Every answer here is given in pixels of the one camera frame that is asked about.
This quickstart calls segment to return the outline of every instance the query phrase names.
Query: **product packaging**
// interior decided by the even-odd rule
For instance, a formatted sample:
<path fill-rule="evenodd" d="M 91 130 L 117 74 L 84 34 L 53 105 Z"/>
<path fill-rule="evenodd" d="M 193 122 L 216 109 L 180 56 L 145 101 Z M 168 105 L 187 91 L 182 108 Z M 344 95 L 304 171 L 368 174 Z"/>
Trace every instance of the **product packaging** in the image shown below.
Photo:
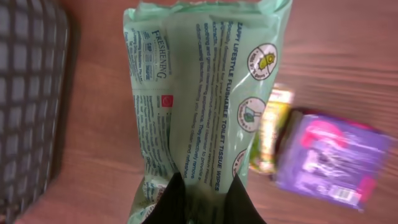
<path fill-rule="evenodd" d="M 392 139 L 367 126 L 302 113 L 277 172 L 283 189 L 362 210 Z"/>
<path fill-rule="evenodd" d="M 129 223 L 149 216 L 174 173 L 190 223 L 222 223 L 235 175 L 247 181 L 291 0 L 140 3 L 124 12 L 145 176 Z"/>
<path fill-rule="evenodd" d="M 274 85 L 266 110 L 261 118 L 258 137 L 259 144 L 253 145 L 250 152 L 250 168 L 261 174 L 275 172 L 276 140 L 284 127 L 294 93 L 280 83 Z"/>

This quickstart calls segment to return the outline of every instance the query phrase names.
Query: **wooden floor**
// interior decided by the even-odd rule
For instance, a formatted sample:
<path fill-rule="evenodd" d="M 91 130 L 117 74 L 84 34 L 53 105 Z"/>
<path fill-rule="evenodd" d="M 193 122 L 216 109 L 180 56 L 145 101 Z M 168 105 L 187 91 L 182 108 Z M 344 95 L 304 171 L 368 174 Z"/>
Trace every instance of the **wooden floor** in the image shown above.
<path fill-rule="evenodd" d="M 136 0 L 64 0 L 81 25 L 63 170 L 18 223 L 126 223 L 144 163 L 137 141 L 122 13 Z M 279 80 L 296 104 L 398 137 L 398 1 L 295 0 Z M 250 173 L 270 224 L 398 223 L 398 151 L 364 213 L 277 189 Z"/>

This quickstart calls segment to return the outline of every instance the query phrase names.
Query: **toilet tissue wipes package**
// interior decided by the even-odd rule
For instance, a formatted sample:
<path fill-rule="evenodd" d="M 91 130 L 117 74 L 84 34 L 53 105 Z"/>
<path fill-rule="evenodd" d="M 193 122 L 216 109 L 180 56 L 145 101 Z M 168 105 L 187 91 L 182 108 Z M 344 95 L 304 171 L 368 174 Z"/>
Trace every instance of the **toilet tissue wipes package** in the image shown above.
<path fill-rule="evenodd" d="M 140 3 L 124 12 L 145 175 L 130 224 L 142 223 L 174 173 L 191 223 L 222 223 L 278 72 L 292 0 Z"/>

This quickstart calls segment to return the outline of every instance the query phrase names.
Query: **red square label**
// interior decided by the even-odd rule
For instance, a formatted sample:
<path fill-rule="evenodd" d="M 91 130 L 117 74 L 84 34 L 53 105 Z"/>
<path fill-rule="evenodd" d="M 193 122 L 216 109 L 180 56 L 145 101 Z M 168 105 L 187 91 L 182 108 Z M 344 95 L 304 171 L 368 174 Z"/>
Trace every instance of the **red square label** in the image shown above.
<path fill-rule="evenodd" d="M 162 107 L 173 107 L 173 95 L 162 95 Z"/>

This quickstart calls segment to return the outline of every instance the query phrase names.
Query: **sanitary pad package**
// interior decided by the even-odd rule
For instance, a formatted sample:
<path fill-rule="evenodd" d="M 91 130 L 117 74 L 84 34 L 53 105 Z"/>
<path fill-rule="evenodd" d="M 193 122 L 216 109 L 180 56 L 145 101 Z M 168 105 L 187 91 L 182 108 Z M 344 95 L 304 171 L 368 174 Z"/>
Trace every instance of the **sanitary pad package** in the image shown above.
<path fill-rule="evenodd" d="M 362 210 L 391 141 L 369 127 L 305 114 L 287 141 L 277 184 Z"/>

